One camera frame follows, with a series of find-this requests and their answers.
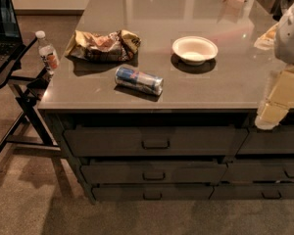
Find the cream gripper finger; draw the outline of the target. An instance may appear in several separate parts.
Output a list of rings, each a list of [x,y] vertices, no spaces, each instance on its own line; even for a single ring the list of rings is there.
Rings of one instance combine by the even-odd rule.
[[[255,125],[261,130],[274,129],[287,115],[288,111],[279,106],[262,103],[257,110]]]

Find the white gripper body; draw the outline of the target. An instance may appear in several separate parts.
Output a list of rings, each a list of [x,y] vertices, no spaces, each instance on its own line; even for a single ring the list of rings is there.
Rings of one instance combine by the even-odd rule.
[[[268,102],[282,109],[294,106],[294,65],[287,65],[278,74],[268,96]]]

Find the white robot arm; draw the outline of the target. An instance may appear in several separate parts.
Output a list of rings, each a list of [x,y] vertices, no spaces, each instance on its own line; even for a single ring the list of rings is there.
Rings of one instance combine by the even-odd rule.
[[[272,48],[277,59],[286,64],[282,71],[272,71],[265,85],[264,97],[257,109],[256,126],[271,130],[294,107],[294,3],[254,44],[259,49]]]

